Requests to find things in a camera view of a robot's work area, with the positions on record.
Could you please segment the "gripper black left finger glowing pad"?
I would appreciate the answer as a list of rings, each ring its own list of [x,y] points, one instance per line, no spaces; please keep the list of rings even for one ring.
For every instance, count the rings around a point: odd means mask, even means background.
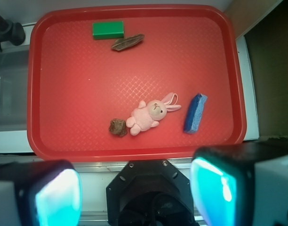
[[[76,226],[79,173],[65,160],[0,163],[0,226]]]

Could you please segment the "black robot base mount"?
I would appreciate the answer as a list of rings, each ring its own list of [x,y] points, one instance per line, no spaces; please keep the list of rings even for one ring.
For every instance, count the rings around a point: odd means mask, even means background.
[[[197,226],[190,181],[167,160],[130,161],[106,187],[111,226]]]

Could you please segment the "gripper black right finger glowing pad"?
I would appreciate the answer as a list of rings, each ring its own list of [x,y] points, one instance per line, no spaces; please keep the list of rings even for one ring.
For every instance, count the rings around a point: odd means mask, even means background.
[[[190,186],[209,226],[288,226],[288,143],[201,147]]]

